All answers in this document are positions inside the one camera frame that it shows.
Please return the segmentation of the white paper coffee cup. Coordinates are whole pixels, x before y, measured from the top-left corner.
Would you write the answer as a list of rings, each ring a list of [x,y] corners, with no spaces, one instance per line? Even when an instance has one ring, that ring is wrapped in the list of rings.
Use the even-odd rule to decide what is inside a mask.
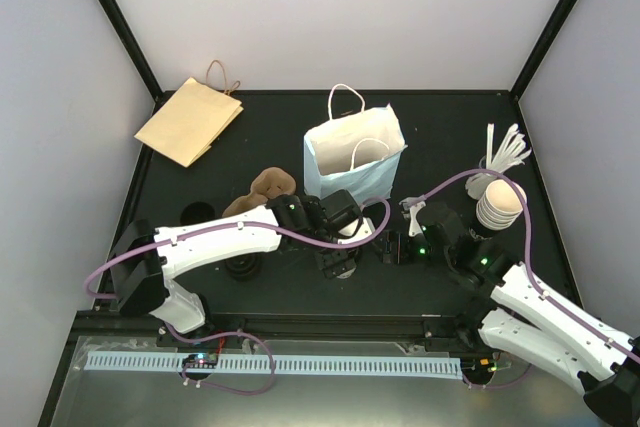
[[[336,279],[341,279],[341,280],[347,279],[355,272],[355,270],[356,270],[356,268],[354,267],[354,268],[352,268],[350,270],[347,270],[347,271],[344,271],[344,272],[340,273],[335,278]]]

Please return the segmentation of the stack of black lids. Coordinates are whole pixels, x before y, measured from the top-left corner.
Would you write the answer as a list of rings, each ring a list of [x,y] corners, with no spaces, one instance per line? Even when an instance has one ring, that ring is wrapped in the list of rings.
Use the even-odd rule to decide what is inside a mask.
[[[224,260],[227,274],[234,280],[246,282],[255,278],[261,271],[262,255],[245,254]]]

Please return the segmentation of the light blue paper bag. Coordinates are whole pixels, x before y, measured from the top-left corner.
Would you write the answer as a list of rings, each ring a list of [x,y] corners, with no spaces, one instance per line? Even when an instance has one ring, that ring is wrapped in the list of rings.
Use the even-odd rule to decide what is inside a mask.
[[[338,118],[332,101],[340,88],[358,98],[360,109]],[[407,148],[392,106],[368,108],[359,92],[339,83],[330,90],[327,113],[328,120],[303,137],[304,192],[324,199],[344,189],[359,204],[373,197],[390,198]]]

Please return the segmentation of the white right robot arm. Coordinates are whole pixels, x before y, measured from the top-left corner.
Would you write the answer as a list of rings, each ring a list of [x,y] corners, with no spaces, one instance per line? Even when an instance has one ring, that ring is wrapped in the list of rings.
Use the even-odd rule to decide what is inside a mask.
[[[445,203],[408,198],[401,208],[402,253],[447,267],[473,296],[454,326],[461,347],[514,354],[573,388],[606,424],[638,424],[638,339],[562,296]]]

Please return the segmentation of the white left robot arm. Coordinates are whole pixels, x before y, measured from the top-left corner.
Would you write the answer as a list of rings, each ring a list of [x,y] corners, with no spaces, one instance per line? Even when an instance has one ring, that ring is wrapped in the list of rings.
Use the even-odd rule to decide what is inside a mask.
[[[215,323],[201,296],[177,278],[205,265],[279,250],[292,240],[282,229],[327,243],[339,253],[372,233],[346,190],[323,200],[283,194],[246,212],[187,226],[154,228],[137,220],[110,253],[116,309],[124,317],[150,314],[191,345],[205,345],[213,338]]]

